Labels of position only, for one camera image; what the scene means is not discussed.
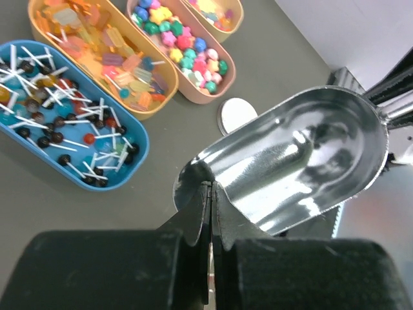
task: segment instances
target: tabletop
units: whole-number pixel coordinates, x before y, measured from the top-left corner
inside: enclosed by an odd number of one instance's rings
[[[124,12],[126,0],[113,0]],[[184,164],[221,137],[217,109],[240,97],[263,113],[289,96],[323,85],[329,69],[274,0],[243,1],[245,19],[223,46],[237,79],[208,105],[176,94],[143,122],[150,137],[148,158],[118,190],[80,189],[20,145],[0,134],[0,291],[24,246],[41,231],[154,229],[176,209],[172,185]],[[5,1],[0,42],[32,39],[27,1]]]

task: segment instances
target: orange container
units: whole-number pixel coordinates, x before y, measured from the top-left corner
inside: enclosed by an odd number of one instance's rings
[[[69,60],[71,60],[76,66],[78,66],[84,73],[90,76],[96,84],[98,84],[103,90],[110,94],[114,99],[116,99],[124,108],[126,108],[130,113],[132,113],[137,119],[144,120],[153,116],[156,112],[161,110],[166,103],[172,98],[172,96],[177,92],[178,89],[178,76],[175,70],[175,65],[168,57],[166,57],[158,48],[145,36],[142,32],[137,31],[134,26],[132,26],[128,19],[109,1],[109,0],[99,0],[100,7],[103,10],[107,10],[112,14],[110,19],[110,25],[116,27],[121,35],[133,45],[135,45],[139,52],[143,52],[144,55],[150,56],[154,61],[165,61],[164,64],[156,66],[157,72],[160,73],[163,79],[168,85],[168,91],[165,94],[165,100],[160,104],[160,106],[148,110],[140,111],[130,108],[125,105],[123,101],[119,99],[118,94],[114,94],[108,90],[104,84],[101,82],[101,76],[96,76],[88,70],[86,70],[81,64],[79,64],[74,58],[69,56],[58,44],[52,41],[48,35],[46,35],[36,23],[37,12],[41,10],[45,5],[45,0],[29,0],[28,2],[28,15],[30,18],[30,24],[32,27],[32,33],[36,41],[44,42],[46,44],[52,45],[54,48],[58,49],[62,54],[64,54]]]
[[[126,14],[130,19],[130,22],[140,31],[141,34],[145,34],[140,28],[138,28],[132,21],[132,13],[139,0],[128,0],[126,5]],[[176,66],[179,78],[179,91],[188,100],[204,105],[210,103],[212,100],[221,97],[228,88],[233,84],[236,77],[236,69],[234,61],[228,52],[218,43],[217,40],[205,29],[205,27],[197,20],[195,15],[191,13],[189,8],[184,4],[182,0],[159,0],[161,5],[166,6],[170,11],[178,16],[183,25],[191,28],[191,33],[195,37],[201,37],[207,43],[208,48],[213,48],[217,51],[219,58],[225,60],[228,63],[228,72],[225,74],[221,84],[217,87],[217,92],[213,95],[204,94],[192,84],[192,82],[181,72],[180,68]]]
[[[215,27],[215,25],[210,24],[210,22],[205,18],[204,15],[197,10],[193,5],[189,3],[188,0],[182,0],[189,7],[192,13],[198,18],[201,24],[209,31],[210,34],[220,43],[228,39],[228,37],[238,30],[240,24],[244,19],[244,9],[240,0],[198,0],[198,2],[210,2],[210,5],[221,8],[222,10],[231,9],[234,13],[232,18],[232,29],[231,31],[223,31]]]

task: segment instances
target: white wall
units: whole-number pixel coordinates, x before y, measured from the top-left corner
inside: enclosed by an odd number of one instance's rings
[[[276,0],[331,68],[365,89],[413,47],[413,0]]]

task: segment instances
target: metal scoop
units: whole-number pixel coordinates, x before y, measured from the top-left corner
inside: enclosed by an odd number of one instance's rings
[[[174,184],[186,206],[202,181],[218,181],[231,203],[271,235],[370,187],[388,154],[387,123],[413,110],[403,97],[377,109],[341,87],[301,92],[189,161]]]

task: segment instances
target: blue tray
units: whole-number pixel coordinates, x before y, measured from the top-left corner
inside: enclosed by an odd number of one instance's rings
[[[37,147],[33,146],[30,142],[19,136],[15,133],[13,129],[9,129],[8,125],[4,125],[0,123],[0,129],[13,140],[20,143],[23,147],[28,149],[30,152],[35,154],[37,157],[41,158],[55,170],[59,171],[63,176],[67,177],[69,180],[72,180],[75,184],[86,189],[88,191],[109,191],[112,189],[116,189],[123,184],[125,184],[132,175],[136,172],[139,166],[143,163],[146,159],[148,152],[149,152],[149,138],[145,128],[142,124],[136,120],[132,115],[128,113],[120,104],[116,102],[116,100],[112,99],[108,96],[104,91],[102,91],[94,82],[82,73],[73,63],[71,63],[64,55],[60,52],[55,50],[54,48],[38,43],[35,41],[30,40],[18,40],[18,41],[11,41],[7,42],[3,45],[0,45],[0,56],[4,60],[10,59],[10,45],[15,45],[17,49],[17,56],[19,57],[27,57],[27,54],[21,49],[21,47],[26,47],[33,55],[44,55],[45,48],[48,48],[51,55],[53,56],[54,63],[57,68],[61,67],[68,67],[69,69],[63,74],[64,78],[68,78],[74,80],[79,83],[79,91],[86,96],[88,99],[99,101],[100,98],[105,100],[105,105],[109,107],[113,107],[115,113],[117,114],[119,121],[122,125],[126,126],[128,129],[127,136],[133,142],[137,143],[140,147],[139,154],[136,155],[134,158],[133,163],[129,165],[123,165],[122,169],[115,174],[112,175],[108,179],[108,185],[106,187],[96,187],[94,185],[88,185],[82,181],[82,179],[70,168],[70,167],[63,167],[58,164],[57,159],[62,154],[69,154],[72,158],[72,164],[75,167],[82,167],[82,161],[85,160],[88,156],[92,156],[94,152],[97,152],[93,145],[90,146],[89,149],[85,149],[82,147],[77,147],[75,145],[62,143],[62,145],[66,147],[72,147],[73,149],[77,149],[77,152],[70,152],[67,150],[62,150],[54,147],[48,147],[44,151],[48,154],[45,156]],[[41,108],[40,112],[42,112],[45,116],[45,122],[53,122],[53,119],[58,115],[56,109],[47,110],[45,108]],[[33,141],[37,141],[38,138],[44,136],[41,132],[41,129],[29,127],[31,131],[31,139]],[[63,128],[59,129],[59,132],[65,136],[66,139],[76,141],[78,143],[85,144],[83,142],[83,136],[86,133],[94,133],[90,125],[88,124],[78,124],[78,125],[65,125]],[[105,127],[104,129],[100,130],[101,134],[109,134],[110,129]]]

